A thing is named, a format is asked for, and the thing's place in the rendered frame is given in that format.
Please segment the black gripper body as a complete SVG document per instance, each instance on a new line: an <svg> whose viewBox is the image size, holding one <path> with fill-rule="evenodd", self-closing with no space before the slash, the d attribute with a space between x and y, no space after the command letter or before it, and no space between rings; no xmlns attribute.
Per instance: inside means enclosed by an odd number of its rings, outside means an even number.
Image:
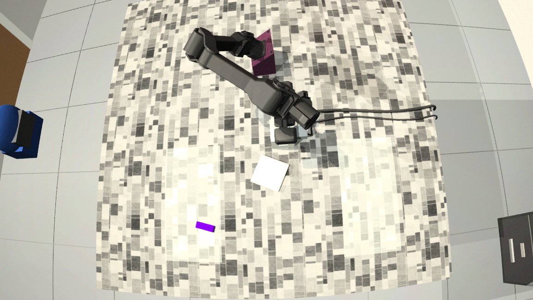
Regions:
<svg viewBox="0 0 533 300"><path fill-rule="evenodd" d="M289 81L280 82L293 88L293 83ZM287 127L293 125L293 123L293 119L289 119L289 116L286 116L283 120L279 119L279 128L274 130L275 144L295 144L297 142L297 128Z"/></svg>

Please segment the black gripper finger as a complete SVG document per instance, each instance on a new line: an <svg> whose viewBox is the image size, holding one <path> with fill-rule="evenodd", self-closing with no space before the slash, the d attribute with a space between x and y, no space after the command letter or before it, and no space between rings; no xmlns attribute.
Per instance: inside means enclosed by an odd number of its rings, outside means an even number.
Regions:
<svg viewBox="0 0 533 300"><path fill-rule="evenodd" d="M293 123L293 126L294 126L296 123L295 123L295 120L293 120L293 121L294 121L294 123ZM274 125L275 125L275 127L279 127L279 119L278 118L277 119L274 118Z"/></svg>

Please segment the purple rectangular block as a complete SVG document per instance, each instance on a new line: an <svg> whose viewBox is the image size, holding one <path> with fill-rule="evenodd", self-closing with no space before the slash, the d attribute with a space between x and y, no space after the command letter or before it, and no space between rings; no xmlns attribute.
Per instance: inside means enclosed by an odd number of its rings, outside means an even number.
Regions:
<svg viewBox="0 0 533 300"><path fill-rule="evenodd" d="M196 223L196 228L203 229L205 231L213 232L214 229L215 229L215 226L210 225L210 224L206 224L206 223L203 223L203 222L197 222Z"/></svg>

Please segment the white square block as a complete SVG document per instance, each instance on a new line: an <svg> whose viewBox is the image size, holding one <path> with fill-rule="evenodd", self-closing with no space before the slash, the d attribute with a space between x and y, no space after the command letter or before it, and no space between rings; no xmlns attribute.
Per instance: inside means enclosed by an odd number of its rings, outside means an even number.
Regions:
<svg viewBox="0 0 533 300"><path fill-rule="evenodd" d="M250 182L279 192L288 167L288 163L261 155Z"/></svg>

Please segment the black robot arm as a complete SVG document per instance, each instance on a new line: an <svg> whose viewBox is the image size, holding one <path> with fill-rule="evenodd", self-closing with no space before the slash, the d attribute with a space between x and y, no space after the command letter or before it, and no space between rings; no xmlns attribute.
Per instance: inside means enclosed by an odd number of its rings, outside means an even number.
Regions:
<svg viewBox="0 0 533 300"><path fill-rule="evenodd" d="M296 91L276 78L257 78L243 67L225 58L219 52L228 51L231 55L243 58L246 55L258 60L266 55L265 40L255 39L248 31L233 32L231 36L216 36L205 28L195 28L183 50L191 62L210 69L233 85L245 91L257 108L270 116L283 120L293 119L305 130L309 129L320 116L312 107L308 91ZM279 110L278 112L276 112Z"/></svg>

